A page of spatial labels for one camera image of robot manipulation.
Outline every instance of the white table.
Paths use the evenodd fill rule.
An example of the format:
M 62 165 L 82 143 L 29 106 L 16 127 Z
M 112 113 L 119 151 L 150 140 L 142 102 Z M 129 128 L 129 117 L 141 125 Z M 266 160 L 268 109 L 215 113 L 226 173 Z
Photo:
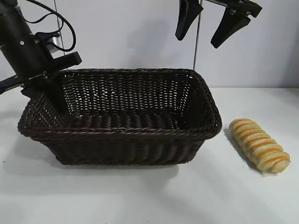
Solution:
M 17 132 L 19 91 L 0 96 L 1 224 L 299 223 L 299 89 L 212 89 L 223 131 L 191 163 L 164 168 L 60 165 Z M 285 172 L 262 176 L 236 152 L 225 129 L 243 117 L 291 155 Z

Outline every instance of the screw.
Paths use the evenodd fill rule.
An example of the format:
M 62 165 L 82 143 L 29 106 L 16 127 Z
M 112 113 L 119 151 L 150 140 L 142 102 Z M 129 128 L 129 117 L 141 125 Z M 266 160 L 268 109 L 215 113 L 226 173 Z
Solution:
M 234 15 L 234 14 L 236 13 L 236 10 L 234 10 L 234 9 L 230 9 L 229 13 L 230 13 L 231 15 Z

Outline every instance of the white backdrop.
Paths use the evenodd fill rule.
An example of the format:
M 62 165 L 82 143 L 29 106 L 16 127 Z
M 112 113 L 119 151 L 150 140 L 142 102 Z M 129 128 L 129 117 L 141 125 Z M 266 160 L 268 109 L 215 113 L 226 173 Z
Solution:
M 224 7 L 204 1 L 196 71 L 210 87 L 299 87 L 299 1 L 256 0 L 263 10 L 219 49 L 210 40 Z M 24 15 L 45 14 L 19 0 Z M 54 0 L 42 0 L 54 8 Z M 175 37 L 178 0 L 57 0 L 59 12 L 74 26 L 83 63 L 80 68 L 192 68 L 197 22 L 186 38 Z M 30 26 L 57 28 L 56 18 Z M 68 29 L 65 47 L 71 45 Z M 0 77 L 13 74 L 0 54 Z

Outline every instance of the woven texture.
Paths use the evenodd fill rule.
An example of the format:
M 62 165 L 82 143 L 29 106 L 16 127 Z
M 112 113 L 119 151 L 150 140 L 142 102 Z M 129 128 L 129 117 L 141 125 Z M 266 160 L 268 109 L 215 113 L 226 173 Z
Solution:
M 64 70 L 68 112 L 38 92 L 18 125 L 68 165 L 167 165 L 191 161 L 222 127 L 193 70 Z

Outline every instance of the bread roll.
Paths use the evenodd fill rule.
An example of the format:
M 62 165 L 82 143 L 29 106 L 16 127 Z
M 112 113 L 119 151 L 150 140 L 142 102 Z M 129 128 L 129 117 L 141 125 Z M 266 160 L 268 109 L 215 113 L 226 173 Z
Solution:
M 281 173 L 291 163 L 290 156 L 261 127 L 250 119 L 236 119 L 229 125 L 245 155 L 262 172 Z

